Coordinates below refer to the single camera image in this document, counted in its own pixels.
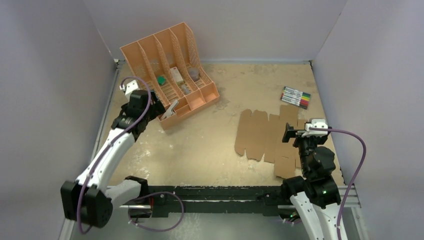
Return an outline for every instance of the worn table surface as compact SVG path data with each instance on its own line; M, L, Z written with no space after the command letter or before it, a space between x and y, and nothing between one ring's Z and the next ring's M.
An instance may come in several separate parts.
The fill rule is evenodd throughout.
M148 179L150 185L276 186L274 164L248 160L234 150L240 112L244 109L279 114L284 86L311 94L307 110L299 109L299 119L325 118L315 79L308 64L203 64L216 83L220 100L181 124L163 131L158 120L126 153L109 185L133 175ZM131 76L125 64L120 80ZM109 129L127 99L116 86L106 119ZM331 136L325 144L334 150ZM339 162L333 177L343 185Z

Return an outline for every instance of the green eraser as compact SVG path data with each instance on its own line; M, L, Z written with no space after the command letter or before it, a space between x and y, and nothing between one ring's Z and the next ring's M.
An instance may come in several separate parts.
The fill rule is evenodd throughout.
M159 85L164 85L165 84L165 81L166 81L165 77L163 77L163 76L158 76L157 77L157 83Z

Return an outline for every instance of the organizer compartment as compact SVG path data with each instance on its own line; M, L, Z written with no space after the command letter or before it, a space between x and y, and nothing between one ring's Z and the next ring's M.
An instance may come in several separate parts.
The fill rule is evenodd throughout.
M143 78L149 88L155 90L166 109L178 100L175 114L159 121L163 129L178 124L220 99L217 87L200 64L193 32L184 22L125 45L121 51L132 73ZM172 77L170 69L174 67L184 80L181 86ZM192 80L188 68L199 70L199 80ZM163 85L157 81L160 76L165 78Z

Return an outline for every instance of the pack of markers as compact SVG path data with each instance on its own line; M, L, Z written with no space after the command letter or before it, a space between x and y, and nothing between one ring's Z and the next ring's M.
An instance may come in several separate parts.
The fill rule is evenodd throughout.
M285 86L282 90L281 101L307 109L311 95L309 93Z

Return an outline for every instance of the cable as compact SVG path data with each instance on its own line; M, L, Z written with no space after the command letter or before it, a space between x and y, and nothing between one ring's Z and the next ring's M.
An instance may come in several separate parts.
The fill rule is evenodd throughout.
M137 120L135 120L135 122L133 124L131 124L129 127L125 128L123 130L123 132L121 132L120 134L118 134L114 139L112 139L104 148L104 150L98 155L97 160L94 162L92 168L90 169L90 171L88 172L87 177L85 178L84 184L82 185L81 191L79 192L79 197L78 197L78 204L76 206L76 223L78 225L78 229L79 232L81 234L86 234L90 231L90 229L92 228L92 226L89 226L87 228L87 230L83 230L83 223L81 222L81 205L83 203L83 196L84 196L84 191L86 190L87 184L89 183L89 180L91 178L93 178L93 173L96 170L97 165L99 165L100 161L103 159L103 157L105 156L105 154L108 152L108 150L114 145L114 143L120 138L122 137L122 135L124 135L125 133L127 133L129 130L131 130L135 125L137 125L142 119L143 117L146 115L147 111L149 110L150 104L152 102L151 98L152 98L152 94L150 93L150 89L149 86L147 85L147 83L145 81L143 81L141 78L136 77L136 76L127 76L126 78L124 78L122 80L121 85L125 82L125 80L127 79L135 79L140 81L141 83L144 84L144 86L146 87L146 91L148 94L148 100L147 100L147 106L144 109L143 113L140 115L139 118L137 118Z
M315 127L310 127L309 129L314 130L314 131L328 131L328 132L347 134L347 135L350 135L350 136L358 139L359 142L362 144L362 148L363 148L362 157L360 158L358 167L356 168L355 172L353 173L352 179L350 180L349 184L347 185L346 193L343 196L343 200L341 201L340 209L338 210L338 214L337 214L337 236L338 236L338 240L342 240L342 235L340 233L340 222L342 221L343 208L345 207L346 199L348 198L348 193L351 190L351 187L354 184L355 179L357 178L357 175L359 173L359 170L362 167L362 164L364 163L365 155L367 154L367 146L365 145L364 140L360 136L358 136L355 133L350 132L350 131L340 130L340 129L330 129L330 128L315 128Z
M181 198L179 198L174 193L169 192L169 191L159 191L159 192L151 193L151 194L148 194L146 196L142 196L142 197L139 197L139 198L136 198L136 199L133 199L133 200L135 200L135 201L137 201L137 200L143 200L145 198L149 198L149 197L153 197L153 196L157 196L157 195L161 195L161 194L168 194L168 195L174 196L178 200L179 204L181 205L181 216L179 217L179 219L175 223L175 225L173 225L173 226L171 226L169 228L166 228L166 229L155 229L155 228L150 228L150 227L147 227L147 226L143 226L143 225L140 225L140 224L134 222L131 219L130 210L128 210L128 218L129 218L128 224L131 223L131 224L133 224L136 227L139 227L139 228L142 228L142 229L145 229L145 230L148 230L148 231L156 232L156 233L167 232L167 231L170 231L170 230L176 228L181 223L181 221L183 220L183 217L184 217L184 205L183 205L183 201L181 200Z

